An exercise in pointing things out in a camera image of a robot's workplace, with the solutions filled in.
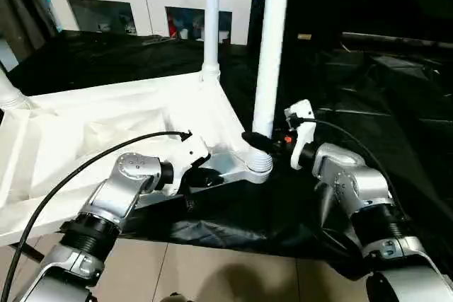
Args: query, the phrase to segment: glass cabinet door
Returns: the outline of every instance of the glass cabinet door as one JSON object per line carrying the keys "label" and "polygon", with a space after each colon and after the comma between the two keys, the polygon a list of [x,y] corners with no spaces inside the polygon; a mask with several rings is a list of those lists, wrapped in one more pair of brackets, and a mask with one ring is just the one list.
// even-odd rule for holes
{"label": "glass cabinet door", "polygon": [[68,0],[80,31],[137,35],[129,3],[102,0]]}
{"label": "glass cabinet door", "polygon": [[[198,8],[166,7],[168,35],[181,39],[205,39],[205,10]],[[219,12],[219,42],[231,42],[231,12]]]}

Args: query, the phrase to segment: black plastic sheet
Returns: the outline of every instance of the black plastic sheet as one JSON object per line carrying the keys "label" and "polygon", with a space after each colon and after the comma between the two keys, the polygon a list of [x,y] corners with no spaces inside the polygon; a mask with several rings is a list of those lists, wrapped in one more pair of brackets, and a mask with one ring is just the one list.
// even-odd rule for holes
{"label": "black plastic sheet", "polygon": [[[452,273],[453,105],[450,66],[433,60],[362,52],[293,52],[278,90],[275,127],[285,129],[283,109],[308,98],[318,118],[346,128],[362,140],[390,172],[404,209],[426,248]],[[159,37],[95,33],[60,34],[10,74],[26,95],[199,71],[202,44]],[[222,46],[222,87],[246,129],[253,119],[257,59],[246,49]],[[317,127],[316,140],[362,153],[352,141]],[[326,232],[350,233],[347,219],[328,190],[308,169],[275,160],[269,181],[238,182],[134,213],[124,237],[231,248],[328,260],[347,277],[366,269],[352,251],[338,252]]]}

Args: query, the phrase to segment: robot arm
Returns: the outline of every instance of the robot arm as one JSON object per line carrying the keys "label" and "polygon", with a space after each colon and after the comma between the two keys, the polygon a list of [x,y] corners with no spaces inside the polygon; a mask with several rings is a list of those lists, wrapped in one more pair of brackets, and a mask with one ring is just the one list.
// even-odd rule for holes
{"label": "robot arm", "polygon": [[78,216],[66,222],[64,236],[40,263],[16,302],[94,302],[104,262],[141,199],[160,191],[175,195],[184,173],[209,158],[204,142],[188,137],[166,162],[138,153],[121,155]]}
{"label": "robot arm", "polygon": [[285,110],[290,129],[297,131],[291,166],[309,167],[312,175],[333,188],[360,242],[364,261],[373,273],[367,280],[371,302],[452,302],[447,280],[431,260],[389,192],[384,176],[367,167],[360,155],[334,144],[314,145],[308,100]]}

